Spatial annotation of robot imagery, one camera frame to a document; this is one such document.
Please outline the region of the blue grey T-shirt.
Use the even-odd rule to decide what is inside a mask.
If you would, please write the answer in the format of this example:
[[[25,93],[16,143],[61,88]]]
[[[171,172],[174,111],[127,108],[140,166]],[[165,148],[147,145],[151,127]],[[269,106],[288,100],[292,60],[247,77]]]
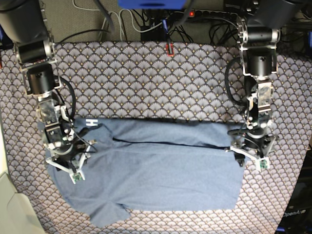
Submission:
[[[99,119],[86,135],[96,141],[74,184],[66,172],[47,171],[62,198],[97,227],[130,217],[129,210],[233,209],[244,168],[233,153],[226,123],[169,123]]]

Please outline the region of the black OpenArm base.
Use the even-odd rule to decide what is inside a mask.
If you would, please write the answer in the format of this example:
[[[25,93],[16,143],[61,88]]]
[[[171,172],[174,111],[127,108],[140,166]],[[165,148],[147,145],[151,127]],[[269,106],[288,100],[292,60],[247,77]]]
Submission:
[[[293,194],[278,225],[277,234],[312,232],[312,151],[306,153]]]

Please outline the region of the fan patterned table cloth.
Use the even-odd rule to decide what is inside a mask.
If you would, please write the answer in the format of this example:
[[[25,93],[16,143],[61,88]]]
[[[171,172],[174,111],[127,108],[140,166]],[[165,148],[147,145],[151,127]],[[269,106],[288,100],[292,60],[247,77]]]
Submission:
[[[226,65],[235,48],[175,43],[89,42],[57,46],[54,71],[69,80],[80,117],[171,118],[243,122],[228,99]],[[37,101],[26,95],[12,50],[1,52],[0,113],[8,169],[48,234],[272,234],[294,191],[312,136],[312,63],[277,57],[273,74],[273,124],[278,136],[271,168],[258,172],[247,163],[233,210],[131,211],[131,217],[105,228],[74,211],[60,196],[45,168],[37,129]]]

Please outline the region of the red black clamp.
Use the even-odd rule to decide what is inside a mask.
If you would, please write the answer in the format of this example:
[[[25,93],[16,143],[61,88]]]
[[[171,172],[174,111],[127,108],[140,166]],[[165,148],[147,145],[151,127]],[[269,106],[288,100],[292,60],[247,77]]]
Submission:
[[[172,43],[167,43],[165,45],[165,48],[166,48],[166,53],[168,56],[170,57],[174,56],[174,46]]]

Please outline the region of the black power strip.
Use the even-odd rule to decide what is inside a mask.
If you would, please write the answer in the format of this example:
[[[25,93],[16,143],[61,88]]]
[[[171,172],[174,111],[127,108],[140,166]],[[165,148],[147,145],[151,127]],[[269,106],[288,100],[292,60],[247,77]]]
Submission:
[[[237,13],[212,11],[212,10],[192,10],[187,20],[203,20],[203,19],[226,19],[236,21]]]

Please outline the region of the blue box overhead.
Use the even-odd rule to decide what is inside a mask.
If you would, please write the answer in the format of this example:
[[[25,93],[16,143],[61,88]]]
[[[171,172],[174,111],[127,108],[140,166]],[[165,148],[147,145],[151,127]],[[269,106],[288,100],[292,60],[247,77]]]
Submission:
[[[185,0],[118,0],[125,9],[181,9]]]

